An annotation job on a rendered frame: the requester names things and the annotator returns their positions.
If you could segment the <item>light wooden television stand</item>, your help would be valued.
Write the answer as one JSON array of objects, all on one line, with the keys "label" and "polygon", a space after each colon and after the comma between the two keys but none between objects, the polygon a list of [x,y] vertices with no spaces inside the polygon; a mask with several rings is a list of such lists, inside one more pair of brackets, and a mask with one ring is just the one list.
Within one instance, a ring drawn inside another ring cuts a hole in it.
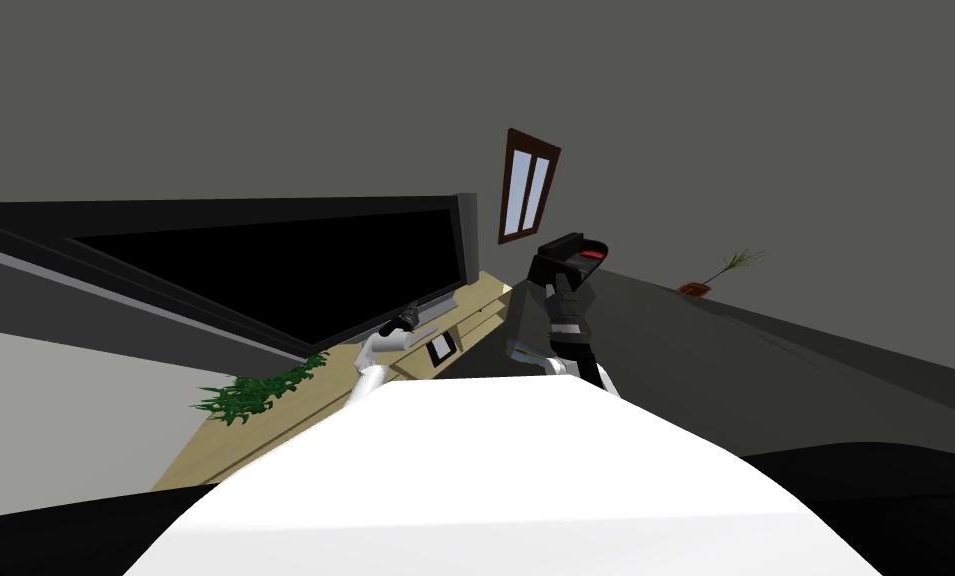
[{"label": "light wooden television stand", "polygon": [[[414,347],[379,354],[375,361],[389,367],[388,381],[433,379],[504,323],[511,291],[511,286],[482,271],[476,283],[455,290],[454,308],[417,329],[423,338]],[[434,368],[425,345],[446,331],[454,336],[459,356]],[[313,379],[245,424],[204,422],[153,486],[154,491],[221,482],[340,410],[359,377],[354,361],[361,346],[345,343],[330,349],[327,365],[315,369]]]}]

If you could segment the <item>small black picture frame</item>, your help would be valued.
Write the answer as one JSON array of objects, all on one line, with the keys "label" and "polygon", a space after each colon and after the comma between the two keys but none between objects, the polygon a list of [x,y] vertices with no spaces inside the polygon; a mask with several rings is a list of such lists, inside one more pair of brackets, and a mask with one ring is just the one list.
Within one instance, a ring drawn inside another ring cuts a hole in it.
[{"label": "small black picture frame", "polygon": [[434,368],[439,368],[447,361],[459,356],[459,349],[455,338],[450,331],[438,334],[426,343],[427,353]]}]

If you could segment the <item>thin plant in brown pot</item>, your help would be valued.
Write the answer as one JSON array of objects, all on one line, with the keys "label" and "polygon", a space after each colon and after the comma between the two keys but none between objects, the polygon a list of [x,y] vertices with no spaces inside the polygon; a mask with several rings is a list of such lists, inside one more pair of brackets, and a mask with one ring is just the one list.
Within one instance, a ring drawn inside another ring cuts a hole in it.
[{"label": "thin plant in brown pot", "polygon": [[711,283],[719,279],[723,274],[740,268],[763,262],[768,257],[768,252],[764,249],[750,250],[744,249],[735,252],[731,257],[723,260],[722,269],[710,276],[703,282],[688,282],[676,290],[679,297],[690,297],[692,300],[698,300],[704,297],[711,290]]}]

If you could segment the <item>brown framed window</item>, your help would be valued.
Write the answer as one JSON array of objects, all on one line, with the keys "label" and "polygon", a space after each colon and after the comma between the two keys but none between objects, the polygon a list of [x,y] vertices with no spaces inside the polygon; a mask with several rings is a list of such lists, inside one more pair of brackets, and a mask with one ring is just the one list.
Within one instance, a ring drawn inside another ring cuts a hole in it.
[{"label": "brown framed window", "polygon": [[499,244],[538,232],[561,152],[552,143],[508,130]]}]

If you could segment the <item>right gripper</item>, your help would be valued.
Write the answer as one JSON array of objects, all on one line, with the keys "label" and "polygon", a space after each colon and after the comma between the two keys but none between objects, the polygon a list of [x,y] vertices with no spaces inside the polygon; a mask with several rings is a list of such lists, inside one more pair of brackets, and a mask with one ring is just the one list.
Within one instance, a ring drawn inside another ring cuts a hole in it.
[{"label": "right gripper", "polygon": [[582,233],[570,233],[538,248],[531,260],[526,280],[539,287],[557,288],[559,274],[567,277],[569,287],[576,291],[604,262],[608,246],[601,241],[587,239]]}]

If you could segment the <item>black television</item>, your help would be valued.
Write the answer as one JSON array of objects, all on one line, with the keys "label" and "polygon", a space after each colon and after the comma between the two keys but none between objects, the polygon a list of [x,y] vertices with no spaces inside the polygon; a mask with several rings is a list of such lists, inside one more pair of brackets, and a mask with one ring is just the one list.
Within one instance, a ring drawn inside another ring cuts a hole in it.
[{"label": "black television", "polygon": [[0,202],[0,256],[299,359],[479,272],[476,199]]}]

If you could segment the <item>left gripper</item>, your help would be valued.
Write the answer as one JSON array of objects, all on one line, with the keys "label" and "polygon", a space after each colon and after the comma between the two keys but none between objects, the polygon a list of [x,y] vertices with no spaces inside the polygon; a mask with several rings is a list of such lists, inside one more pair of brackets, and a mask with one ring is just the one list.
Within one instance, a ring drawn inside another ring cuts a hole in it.
[{"label": "left gripper", "polygon": [[388,337],[392,332],[401,330],[410,333],[420,324],[418,303],[409,303],[402,308],[396,317],[386,322],[378,331],[381,337]]}]

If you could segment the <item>green leafy plant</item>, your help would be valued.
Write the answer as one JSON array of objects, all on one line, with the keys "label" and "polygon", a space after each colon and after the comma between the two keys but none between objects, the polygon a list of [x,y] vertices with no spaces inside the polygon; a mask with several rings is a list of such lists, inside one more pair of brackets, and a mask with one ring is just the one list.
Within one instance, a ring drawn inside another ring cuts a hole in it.
[{"label": "green leafy plant", "polygon": [[313,379],[313,371],[326,366],[329,357],[329,351],[322,351],[275,377],[236,377],[231,384],[222,388],[201,387],[212,393],[213,397],[191,405],[191,408],[208,412],[208,420],[223,422],[226,426],[236,420],[245,424],[251,416],[272,409],[276,400],[296,392],[300,384]]}]

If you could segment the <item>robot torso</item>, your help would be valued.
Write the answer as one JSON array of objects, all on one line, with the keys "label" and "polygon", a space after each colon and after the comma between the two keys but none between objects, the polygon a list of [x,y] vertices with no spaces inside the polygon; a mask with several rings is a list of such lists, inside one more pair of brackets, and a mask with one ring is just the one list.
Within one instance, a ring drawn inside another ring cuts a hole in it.
[{"label": "robot torso", "polygon": [[725,449],[571,376],[388,383],[125,576],[880,576]]}]

